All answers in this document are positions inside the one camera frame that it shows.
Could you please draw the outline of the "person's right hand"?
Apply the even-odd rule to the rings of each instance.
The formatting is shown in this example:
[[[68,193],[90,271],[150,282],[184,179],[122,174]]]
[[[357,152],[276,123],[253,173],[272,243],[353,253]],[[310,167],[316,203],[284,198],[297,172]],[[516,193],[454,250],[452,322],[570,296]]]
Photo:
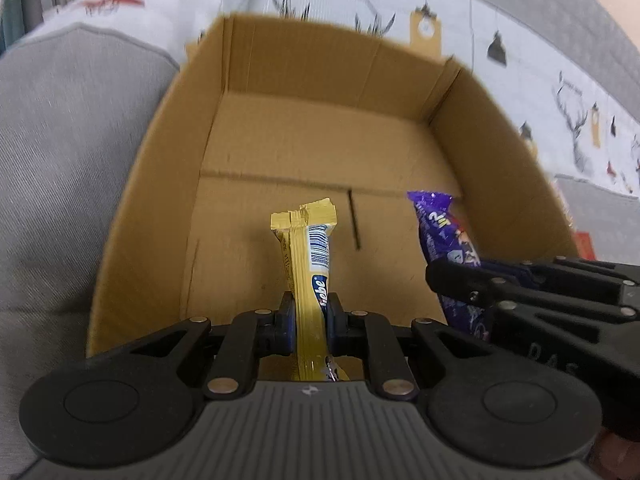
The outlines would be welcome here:
[[[640,443],[628,441],[602,429],[594,442],[588,463],[602,479],[638,479]]]

